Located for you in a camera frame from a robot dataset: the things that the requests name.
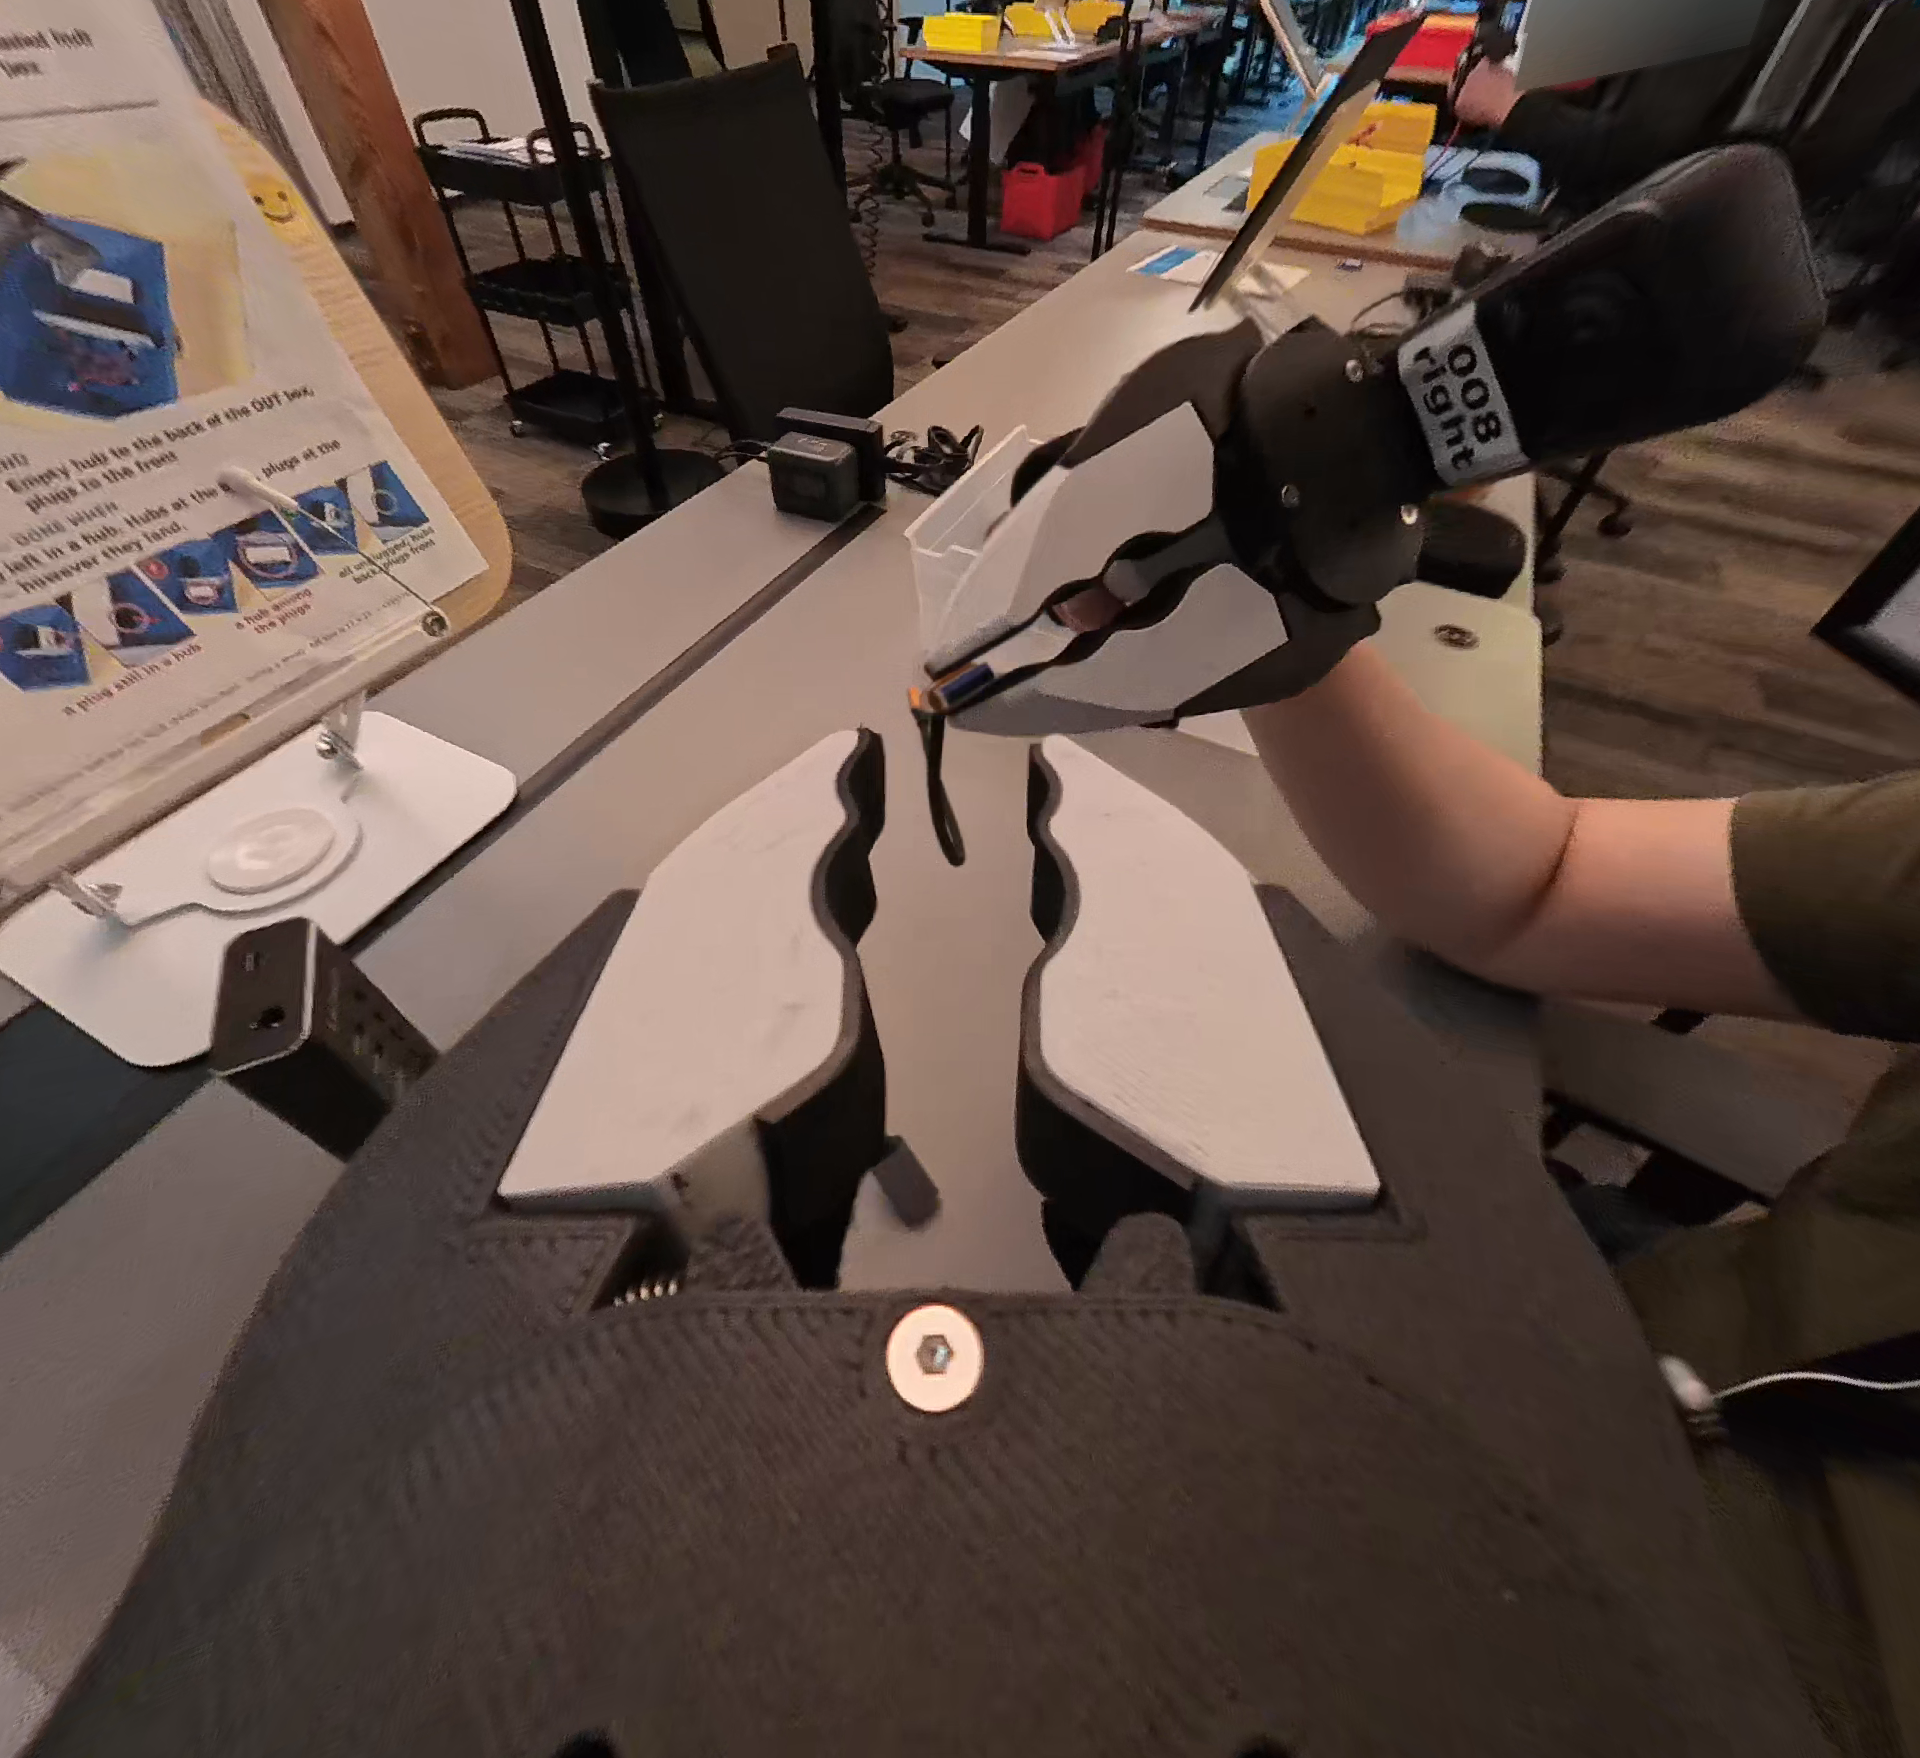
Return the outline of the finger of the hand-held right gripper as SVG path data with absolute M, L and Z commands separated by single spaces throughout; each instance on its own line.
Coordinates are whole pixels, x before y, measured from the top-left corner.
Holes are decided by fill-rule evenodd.
M 1223 481 L 1230 428 L 1246 375 L 1265 349 L 1253 321 L 1194 330 L 1153 353 L 1070 430 L 1070 445 L 1041 475 L 1017 479 L 1014 511 L 987 548 L 1010 554 L 1032 532 L 1017 605 L 1037 614 L 1088 587 L 1126 605 L 1126 622 L 1162 610 L 1174 581 L 1230 566 L 1261 589 L 1236 554 Z
M 968 665 L 994 686 L 952 726 L 997 739 L 1090 739 L 1174 720 L 1236 674 L 1284 652 L 1280 603 L 1242 570 L 1173 582 L 1150 618 L 1079 635 L 1039 612 Z

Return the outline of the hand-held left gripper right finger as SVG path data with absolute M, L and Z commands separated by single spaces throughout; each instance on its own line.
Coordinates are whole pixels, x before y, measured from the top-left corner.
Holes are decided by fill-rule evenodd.
M 1070 1287 L 1129 1218 L 1203 1276 L 1236 1227 L 1360 1218 L 1383 1179 L 1255 877 L 1093 751 L 1029 753 L 1019 1164 Z

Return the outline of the orange-tipped black cable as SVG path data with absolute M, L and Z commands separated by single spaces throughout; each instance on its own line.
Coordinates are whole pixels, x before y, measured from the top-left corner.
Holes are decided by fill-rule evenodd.
M 908 710 L 924 758 L 929 822 L 937 848 L 952 871 L 964 869 L 968 852 L 947 783 L 948 723 L 983 704 L 994 685 L 997 677 L 991 667 L 968 665 L 957 667 L 937 677 L 929 686 L 915 686 L 908 692 Z

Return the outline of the black hub silver rim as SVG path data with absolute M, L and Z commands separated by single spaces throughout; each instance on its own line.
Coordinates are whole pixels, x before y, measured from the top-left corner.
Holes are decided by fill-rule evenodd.
M 206 1065 L 346 1164 L 438 1048 L 313 921 L 243 930 L 225 950 Z

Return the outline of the person's right forearm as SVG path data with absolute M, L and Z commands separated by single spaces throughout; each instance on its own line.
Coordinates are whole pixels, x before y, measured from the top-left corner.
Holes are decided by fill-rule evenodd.
M 1733 801 L 1566 796 L 1373 644 L 1242 718 L 1312 852 L 1405 944 L 1536 999 L 1794 1015 L 1741 917 Z

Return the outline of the flat black box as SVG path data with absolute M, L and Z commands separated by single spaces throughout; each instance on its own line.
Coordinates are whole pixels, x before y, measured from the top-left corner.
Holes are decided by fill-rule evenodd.
M 1530 542 L 1510 516 L 1461 501 L 1424 508 L 1418 582 L 1485 600 L 1504 600 L 1528 570 Z

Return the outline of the yellow bin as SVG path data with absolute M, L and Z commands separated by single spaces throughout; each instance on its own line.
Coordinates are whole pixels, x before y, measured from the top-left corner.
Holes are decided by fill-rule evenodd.
M 1439 111 L 1431 103 L 1375 101 L 1357 137 L 1340 143 L 1308 185 L 1292 220 L 1347 237 L 1388 231 L 1422 194 Z

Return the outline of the black charger block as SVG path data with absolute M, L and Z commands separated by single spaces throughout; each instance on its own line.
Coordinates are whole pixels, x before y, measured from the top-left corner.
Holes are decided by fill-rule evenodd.
M 886 430 L 871 418 L 787 406 L 763 454 L 775 508 L 789 518 L 839 526 L 860 508 L 886 508 Z

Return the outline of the red bin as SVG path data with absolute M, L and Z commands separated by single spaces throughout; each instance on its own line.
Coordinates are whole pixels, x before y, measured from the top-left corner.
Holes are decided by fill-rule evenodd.
M 1106 174 L 1109 127 L 1095 124 L 1057 165 L 1027 159 L 1000 173 L 999 234 L 1049 245 L 1096 202 Z

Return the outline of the dark flat board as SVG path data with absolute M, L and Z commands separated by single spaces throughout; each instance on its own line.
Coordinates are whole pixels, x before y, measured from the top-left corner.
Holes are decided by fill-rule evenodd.
M 1234 270 L 1240 260 L 1261 259 L 1290 226 L 1306 226 L 1308 234 L 1332 234 L 1338 240 L 1373 238 L 1387 232 L 1340 234 L 1300 224 L 1290 214 L 1304 201 L 1308 187 L 1332 159 L 1332 152 L 1357 137 L 1363 115 L 1380 99 L 1387 78 L 1400 65 L 1408 45 L 1422 34 L 1427 22 L 1424 13 L 1413 13 L 1368 34 L 1347 70 L 1318 96 L 1302 135 L 1280 145 L 1283 159 L 1257 161 L 1246 214 L 1221 254 L 1221 259 L 1226 259 L 1226 270 Z

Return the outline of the white stand base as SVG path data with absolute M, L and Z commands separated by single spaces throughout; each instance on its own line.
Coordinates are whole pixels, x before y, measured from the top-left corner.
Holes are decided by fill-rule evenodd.
M 163 1070 L 215 1039 L 229 947 L 289 921 L 350 944 L 517 801 L 517 776 L 392 715 L 345 760 L 319 726 L 189 799 L 4 921 L 2 974 L 123 1063 Z

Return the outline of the black office chair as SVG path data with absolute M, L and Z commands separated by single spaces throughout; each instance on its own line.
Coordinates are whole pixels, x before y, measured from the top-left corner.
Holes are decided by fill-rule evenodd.
M 593 84 L 590 99 L 731 439 L 766 441 L 789 408 L 886 411 L 893 335 L 802 62 Z

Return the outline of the row of yellow trays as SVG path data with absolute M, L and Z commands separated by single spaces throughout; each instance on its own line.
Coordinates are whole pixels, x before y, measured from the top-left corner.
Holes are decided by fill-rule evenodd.
M 1125 24 L 1121 0 L 1014 0 L 994 13 L 948 13 L 924 19 L 926 53 L 951 56 L 1004 55 L 1064 58 L 1098 45 L 1109 27 Z

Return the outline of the framed fiducial tag sign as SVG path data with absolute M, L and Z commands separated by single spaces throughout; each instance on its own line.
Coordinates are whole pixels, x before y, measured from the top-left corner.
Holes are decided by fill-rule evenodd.
M 1810 636 L 1919 704 L 1919 513 L 1813 625 Z

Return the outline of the printed instruction sheet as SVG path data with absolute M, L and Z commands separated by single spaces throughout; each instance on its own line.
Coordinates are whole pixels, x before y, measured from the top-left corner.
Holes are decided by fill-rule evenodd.
M 4 0 L 6 901 L 485 572 L 153 24 Z

